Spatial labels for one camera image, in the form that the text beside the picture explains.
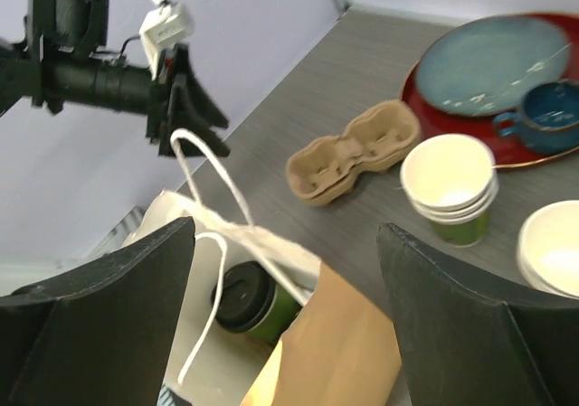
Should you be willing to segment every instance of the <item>green paper cup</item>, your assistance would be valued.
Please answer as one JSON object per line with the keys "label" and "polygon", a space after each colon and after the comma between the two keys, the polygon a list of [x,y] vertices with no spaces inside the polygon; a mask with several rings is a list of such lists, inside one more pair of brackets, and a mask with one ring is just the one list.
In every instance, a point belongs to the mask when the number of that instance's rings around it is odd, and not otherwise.
{"label": "green paper cup", "polygon": [[476,203],[496,178],[495,158],[475,137],[431,137],[417,146],[400,170],[402,187],[427,212],[457,212]]}
{"label": "green paper cup", "polygon": [[429,220],[429,223],[444,241],[462,248],[476,245],[485,236],[489,224],[489,211],[464,223],[447,224]]}
{"label": "green paper cup", "polygon": [[447,243],[468,247],[475,245],[485,236],[489,226],[489,209],[498,194],[498,182],[489,186],[489,191],[481,198],[476,210],[468,214],[452,217],[447,212],[426,211],[413,203],[414,209],[430,223],[432,229]]}

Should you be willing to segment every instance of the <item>cardboard cup holder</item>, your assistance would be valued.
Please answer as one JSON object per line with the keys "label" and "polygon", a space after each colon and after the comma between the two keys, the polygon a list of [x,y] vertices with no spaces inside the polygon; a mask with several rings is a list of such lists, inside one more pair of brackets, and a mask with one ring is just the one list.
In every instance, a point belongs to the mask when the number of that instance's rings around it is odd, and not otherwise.
{"label": "cardboard cup holder", "polygon": [[389,100],[354,118],[341,136],[319,137],[289,158],[286,178],[304,203],[321,206],[351,192],[364,171],[382,173],[421,140],[418,118]]}

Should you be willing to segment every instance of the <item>black cup lid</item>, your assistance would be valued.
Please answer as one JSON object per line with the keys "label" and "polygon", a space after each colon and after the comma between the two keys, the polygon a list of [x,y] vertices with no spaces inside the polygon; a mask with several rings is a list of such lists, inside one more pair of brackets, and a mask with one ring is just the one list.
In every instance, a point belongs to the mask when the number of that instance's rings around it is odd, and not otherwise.
{"label": "black cup lid", "polygon": [[[217,286],[211,300],[215,301]],[[275,280],[257,261],[247,261],[225,272],[223,295],[216,320],[230,332],[246,332],[267,314],[275,293]]]}

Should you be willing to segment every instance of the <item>coffee cup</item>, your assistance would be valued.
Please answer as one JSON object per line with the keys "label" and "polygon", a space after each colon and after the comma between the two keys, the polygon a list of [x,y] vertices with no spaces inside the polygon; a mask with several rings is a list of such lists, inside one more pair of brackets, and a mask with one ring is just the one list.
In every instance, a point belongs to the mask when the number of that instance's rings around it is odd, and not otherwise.
{"label": "coffee cup", "polygon": [[541,156],[551,156],[579,146],[579,85],[560,80],[531,89],[517,111],[492,120],[500,137],[516,136]]}
{"label": "coffee cup", "polygon": [[483,205],[488,203],[490,198],[494,200],[497,197],[497,194],[498,194],[498,178],[495,174],[494,178],[489,184],[489,188],[481,195],[481,197],[475,200],[471,205],[468,205],[461,209],[452,212],[436,211],[424,208],[414,200],[410,200],[410,203],[414,207],[415,211],[417,211],[420,215],[424,216],[427,219],[454,220],[463,218],[465,216],[473,214],[474,212],[479,211]]}
{"label": "coffee cup", "polygon": [[434,232],[452,246],[466,248],[481,241],[489,227],[490,207],[498,194],[498,184],[492,186],[476,208],[462,216],[445,214],[446,212],[428,212],[413,204],[414,209],[425,218]]}
{"label": "coffee cup", "polygon": [[[215,299],[216,288],[212,292]],[[301,310],[257,261],[247,261],[225,272],[217,323],[226,331],[275,345]]]}

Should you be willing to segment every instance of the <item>white paper cup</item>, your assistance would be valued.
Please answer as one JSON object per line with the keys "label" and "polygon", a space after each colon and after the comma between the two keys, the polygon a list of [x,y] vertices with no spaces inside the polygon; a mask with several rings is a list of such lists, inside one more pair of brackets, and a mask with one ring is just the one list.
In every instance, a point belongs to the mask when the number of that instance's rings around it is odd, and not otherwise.
{"label": "white paper cup", "polygon": [[444,221],[446,219],[453,220],[463,218],[465,216],[471,215],[474,212],[479,211],[483,206],[487,205],[489,199],[491,199],[490,200],[491,202],[494,201],[494,199],[497,197],[497,194],[498,194],[498,178],[495,174],[492,180],[490,181],[490,184],[487,187],[486,191],[478,199],[476,199],[474,203],[459,210],[449,212],[437,211],[425,208],[424,206],[415,203],[413,200],[410,200],[410,202],[413,205],[414,209],[422,216],[431,218],[433,220],[440,219]]}
{"label": "white paper cup", "polygon": [[495,157],[475,137],[440,135],[418,145],[404,159],[400,180],[414,204],[452,212],[476,202],[495,175]]}
{"label": "white paper cup", "polygon": [[457,247],[469,247],[481,241],[489,226],[489,208],[497,196],[498,190],[484,197],[484,203],[479,208],[467,215],[458,218],[443,218],[434,216],[424,210],[416,211],[430,223],[434,232],[450,245]]}
{"label": "white paper cup", "polygon": [[549,204],[523,223],[517,263],[537,289],[579,297],[579,200]]}

